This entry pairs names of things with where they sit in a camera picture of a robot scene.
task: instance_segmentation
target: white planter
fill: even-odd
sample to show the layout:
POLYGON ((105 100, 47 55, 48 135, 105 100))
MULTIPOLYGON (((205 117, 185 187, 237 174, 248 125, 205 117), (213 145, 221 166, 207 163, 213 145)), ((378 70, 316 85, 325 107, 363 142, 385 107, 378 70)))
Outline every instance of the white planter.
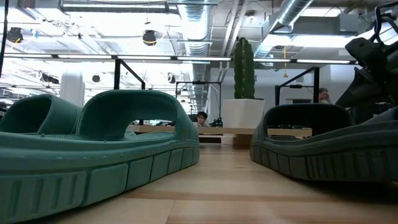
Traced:
POLYGON ((224 128, 256 128, 264 112, 264 100, 224 100, 224 128))

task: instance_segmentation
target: silver duct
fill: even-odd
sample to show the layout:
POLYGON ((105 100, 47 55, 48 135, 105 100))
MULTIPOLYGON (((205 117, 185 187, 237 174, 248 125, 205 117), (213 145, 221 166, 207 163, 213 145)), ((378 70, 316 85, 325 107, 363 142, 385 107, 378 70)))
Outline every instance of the silver duct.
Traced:
MULTIPOLYGON (((183 21, 183 37, 186 40, 207 40, 209 29, 210 6, 187 4, 179 5, 178 9, 183 21)), ((185 50, 189 56, 207 56, 208 44, 185 43, 185 50)), ((192 64, 193 80, 210 81, 210 68, 206 64, 192 64)), ((208 85, 193 85, 193 102, 198 111, 206 106, 206 92, 208 85)))
POLYGON ((300 15, 311 5, 313 0, 284 0, 280 6, 276 20, 270 19, 268 16, 263 25, 263 33, 265 34, 262 44, 256 50, 255 57, 266 57, 272 50, 272 47, 264 45, 268 33, 277 25, 292 26, 300 15))

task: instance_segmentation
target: cactus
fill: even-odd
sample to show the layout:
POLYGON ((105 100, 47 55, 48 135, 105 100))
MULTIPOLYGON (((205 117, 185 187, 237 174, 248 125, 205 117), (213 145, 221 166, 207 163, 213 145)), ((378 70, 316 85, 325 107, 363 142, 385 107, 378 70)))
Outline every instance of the cactus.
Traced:
POLYGON ((251 45, 241 38, 234 50, 235 99, 254 99, 254 55, 251 45))

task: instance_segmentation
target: green slide sandal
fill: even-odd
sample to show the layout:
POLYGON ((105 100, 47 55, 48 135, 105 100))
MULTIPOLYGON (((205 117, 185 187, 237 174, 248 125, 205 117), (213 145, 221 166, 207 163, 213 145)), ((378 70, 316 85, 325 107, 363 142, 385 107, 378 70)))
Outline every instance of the green slide sandal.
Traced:
POLYGON ((388 182, 398 180, 398 121, 353 125, 335 105, 295 104, 270 109, 257 127, 251 159, 303 180, 388 182), (297 125, 313 136, 268 136, 268 128, 297 125))
POLYGON ((198 132, 180 103, 152 90, 96 95, 76 134, 0 133, 0 142, 0 223, 99 202, 199 160, 198 132), (126 135, 137 119, 175 121, 175 131, 126 135))
POLYGON ((0 120, 0 132, 74 134, 81 108, 59 97, 43 94, 15 102, 0 120))

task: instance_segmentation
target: wooden floor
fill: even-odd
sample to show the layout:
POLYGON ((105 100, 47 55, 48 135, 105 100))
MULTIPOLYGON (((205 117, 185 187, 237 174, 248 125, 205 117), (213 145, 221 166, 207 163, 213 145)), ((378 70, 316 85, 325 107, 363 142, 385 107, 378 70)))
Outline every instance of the wooden floor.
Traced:
POLYGON ((398 223, 398 185, 299 182, 205 144, 188 169, 35 223, 398 223))

